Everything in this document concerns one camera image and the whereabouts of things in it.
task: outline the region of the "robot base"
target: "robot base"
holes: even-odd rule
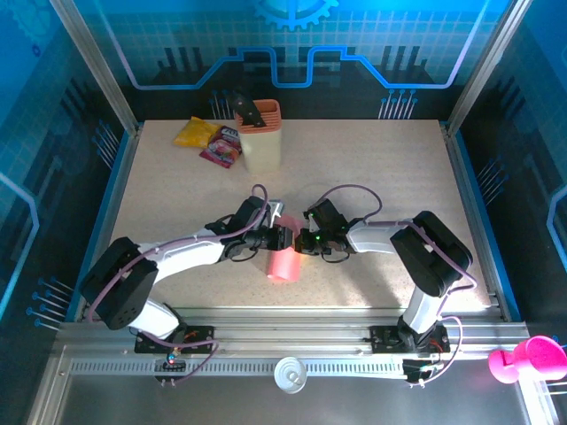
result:
[[[408,344],[407,336],[400,334],[399,326],[371,326],[369,327],[369,342],[373,354],[400,354],[400,353],[439,353],[450,352],[447,330],[443,325],[436,324],[427,335],[419,338],[419,343]]]

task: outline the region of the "beige container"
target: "beige container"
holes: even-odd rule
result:
[[[237,130],[250,174],[273,173],[279,170],[282,150],[282,114],[280,104],[273,99],[254,100],[265,127],[243,126],[237,114]]]

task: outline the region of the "black mounting bracket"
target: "black mounting bracket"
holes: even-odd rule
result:
[[[180,325],[183,329],[179,329],[182,333],[174,332],[165,341],[174,344],[174,339],[181,335],[178,339],[179,344],[196,343],[205,341],[206,339],[214,339],[214,327],[212,326],[191,326]],[[213,350],[213,344],[200,345],[194,348],[183,348],[179,350],[180,354],[210,354]],[[169,354],[172,351],[169,347],[154,343],[150,338],[142,333],[136,337],[136,344],[134,345],[134,352],[137,354]]]
[[[398,326],[370,326],[369,332],[370,338],[365,341],[370,342],[372,354],[434,354],[451,350],[447,329],[441,324],[437,324],[418,346],[407,344]]]

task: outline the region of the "white circular knob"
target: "white circular knob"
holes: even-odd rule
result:
[[[307,380],[305,365],[295,357],[286,357],[277,362],[274,370],[276,384],[288,394],[300,392]]]

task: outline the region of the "pink snack package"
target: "pink snack package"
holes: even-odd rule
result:
[[[242,153],[240,137],[234,128],[222,126],[211,136],[209,144],[199,156],[219,166],[230,168]]]

